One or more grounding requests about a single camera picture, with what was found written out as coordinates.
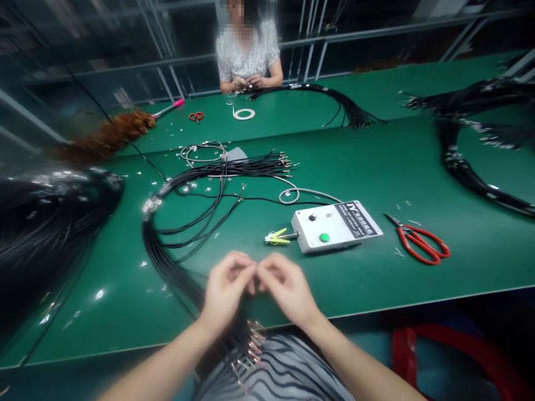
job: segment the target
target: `person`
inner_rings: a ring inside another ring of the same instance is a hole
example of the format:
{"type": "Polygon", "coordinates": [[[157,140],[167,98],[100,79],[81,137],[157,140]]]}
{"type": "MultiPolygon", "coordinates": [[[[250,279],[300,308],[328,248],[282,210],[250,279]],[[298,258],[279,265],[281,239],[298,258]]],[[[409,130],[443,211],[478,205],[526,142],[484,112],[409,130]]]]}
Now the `person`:
{"type": "Polygon", "coordinates": [[[295,336],[267,335],[261,363],[255,369],[242,370],[241,385],[222,361],[201,383],[196,399],[425,400],[327,320],[298,265],[278,253],[256,263],[245,253],[234,251],[210,272],[199,318],[120,379],[100,401],[171,400],[205,351],[229,326],[246,288],[251,294],[256,292],[255,276],[258,290],[271,293],[330,365],[295,336]]]}
{"type": "Polygon", "coordinates": [[[228,0],[227,6],[231,23],[216,42],[221,92],[282,85],[274,21],[260,21],[255,0],[228,0]]]}

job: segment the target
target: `white blouse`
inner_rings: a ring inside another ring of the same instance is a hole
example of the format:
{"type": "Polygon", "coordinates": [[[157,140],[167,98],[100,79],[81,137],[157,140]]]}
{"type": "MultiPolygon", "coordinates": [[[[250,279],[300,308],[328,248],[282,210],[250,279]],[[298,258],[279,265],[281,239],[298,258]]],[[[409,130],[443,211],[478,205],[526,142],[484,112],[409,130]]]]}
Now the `white blouse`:
{"type": "Polygon", "coordinates": [[[216,43],[219,79],[233,81],[236,76],[247,79],[252,75],[265,76],[268,68],[280,57],[277,31],[273,20],[260,23],[261,38],[256,30],[252,46],[245,53],[236,40],[231,27],[225,28],[216,43]]]}

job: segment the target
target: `green table surface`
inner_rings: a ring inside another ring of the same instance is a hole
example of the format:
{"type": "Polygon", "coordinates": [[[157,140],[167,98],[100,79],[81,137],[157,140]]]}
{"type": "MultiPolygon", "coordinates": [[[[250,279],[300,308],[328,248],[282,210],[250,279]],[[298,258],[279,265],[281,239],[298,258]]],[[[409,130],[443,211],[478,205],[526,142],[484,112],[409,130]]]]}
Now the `green table surface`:
{"type": "MultiPolygon", "coordinates": [[[[415,115],[412,110],[400,107],[407,99],[406,95],[398,94],[400,90],[426,96],[461,89],[476,81],[501,75],[503,71],[498,69],[498,62],[513,54],[410,65],[312,82],[339,90],[375,116],[393,120],[415,115]]],[[[240,95],[236,99],[235,110],[255,110],[256,115],[250,120],[240,121],[232,116],[232,106],[226,105],[229,100],[226,95],[190,99],[162,117],[156,128],[138,139],[136,145],[144,153],[151,153],[175,149],[184,142],[241,141],[319,130],[338,110],[333,99],[316,92],[284,91],[265,95],[254,102],[248,101],[247,97],[240,95]],[[190,113],[197,111],[205,114],[199,125],[188,119],[190,113]]],[[[144,109],[155,113],[169,104],[144,109]]],[[[331,126],[325,129],[339,126],[342,119],[343,115],[339,113],[331,126]]],[[[117,156],[136,153],[130,146],[117,156]]]]}
{"type": "MultiPolygon", "coordinates": [[[[405,113],[401,100],[390,105],[385,101],[385,110],[395,104],[405,113]]],[[[302,107],[296,108],[296,114],[299,111],[313,115],[302,107]]],[[[410,115],[359,131],[314,129],[277,136],[274,131],[272,136],[257,138],[255,131],[247,130],[253,139],[226,144],[227,150],[239,146],[249,156],[265,154],[273,147],[285,150],[295,163],[301,163],[292,179],[297,186],[361,201],[384,236],[350,250],[303,255],[296,243],[274,247],[264,243],[264,236],[284,227],[291,229],[293,213],[309,206],[245,200],[220,227],[217,238],[211,238],[184,267],[206,274],[231,250],[247,252],[257,260],[273,251],[282,252],[302,266],[319,307],[329,317],[535,285],[533,220],[480,198],[449,176],[440,162],[433,119],[413,111],[410,115]],[[406,252],[406,257],[395,255],[395,247],[402,247],[385,212],[402,221],[422,223],[450,246],[452,257],[432,267],[406,252]]],[[[481,119],[522,123],[530,121],[530,115],[523,107],[512,107],[486,113],[481,119]]],[[[217,131],[213,134],[215,138],[193,140],[185,135],[174,139],[173,146],[219,139],[217,131]]],[[[535,199],[535,150],[482,146],[478,137],[465,129],[459,148],[483,179],[521,198],[535,199]]],[[[167,177],[187,169],[175,151],[154,148],[154,152],[151,161],[167,177]]],[[[196,155],[210,158],[213,150],[196,155]]],[[[125,176],[120,206],[98,235],[87,263],[66,281],[66,290],[54,305],[61,308],[53,321],[42,324],[48,309],[46,303],[41,305],[6,348],[0,368],[19,365],[40,337],[29,364],[163,344],[191,323],[155,272],[142,242],[142,206],[163,180],[138,155],[114,158],[104,167],[125,176]]],[[[286,189],[276,179],[234,178],[227,182],[225,192],[238,193],[242,182],[247,184],[247,197],[276,199],[286,189]]],[[[217,186],[215,180],[201,179],[189,195],[170,195],[158,210],[155,225],[169,228],[192,220],[211,203],[192,193],[211,195],[217,186]]],[[[319,201],[307,194],[301,200],[319,201]]],[[[232,202],[232,198],[222,201],[215,221],[232,202]]],[[[203,282],[201,276],[195,277],[203,282]]],[[[288,323],[269,296],[247,299],[244,307],[267,327],[288,323]]]]}

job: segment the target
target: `tape roll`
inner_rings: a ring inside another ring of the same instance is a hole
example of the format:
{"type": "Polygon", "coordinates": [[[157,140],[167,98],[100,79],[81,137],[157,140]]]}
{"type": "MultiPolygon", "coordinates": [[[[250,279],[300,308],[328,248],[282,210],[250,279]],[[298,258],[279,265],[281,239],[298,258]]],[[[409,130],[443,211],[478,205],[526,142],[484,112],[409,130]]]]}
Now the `tape roll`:
{"type": "Polygon", "coordinates": [[[254,116],[255,116],[255,111],[254,110],[251,110],[251,109],[241,109],[241,110],[238,110],[238,111],[235,111],[234,112],[234,118],[236,120],[250,120],[252,119],[254,116]],[[250,113],[250,115],[246,116],[246,117],[240,117],[239,114],[244,112],[244,111],[247,111],[250,113]]]}

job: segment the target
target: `red scissors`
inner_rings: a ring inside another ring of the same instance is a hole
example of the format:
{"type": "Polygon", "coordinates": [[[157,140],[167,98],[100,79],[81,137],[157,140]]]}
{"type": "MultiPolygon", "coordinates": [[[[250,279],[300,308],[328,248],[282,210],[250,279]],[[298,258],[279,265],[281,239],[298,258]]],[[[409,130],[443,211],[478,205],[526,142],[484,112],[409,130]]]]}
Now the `red scissors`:
{"type": "Polygon", "coordinates": [[[386,217],[388,217],[392,223],[397,225],[397,233],[400,235],[401,242],[403,243],[403,246],[405,249],[407,249],[407,252],[413,255],[416,259],[418,259],[420,262],[427,263],[428,265],[438,265],[440,264],[441,259],[446,259],[451,256],[450,248],[442,241],[439,237],[436,235],[431,234],[429,231],[425,231],[421,228],[416,228],[413,226],[408,226],[406,224],[401,224],[398,220],[394,219],[391,215],[386,214],[386,217]],[[442,248],[442,253],[434,249],[431,245],[429,245],[418,233],[423,234],[425,236],[430,237],[433,239],[439,246],[442,248]],[[409,244],[409,240],[411,240],[414,244],[418,245],[420,248],[422,248],[425,252],[427,252],[431,257],[432,260],[425,259],[418,255],[415,250],[411,248],[411,245],[409,244]]]}
{"type": "Polygon", "coordinates": [[[199,124],[199,121],[201,121],[204,117],[205,117],[205,114],[200,111],[189,115],[189,119],[192,121],[196,121],[198,124],[199,124]]]}

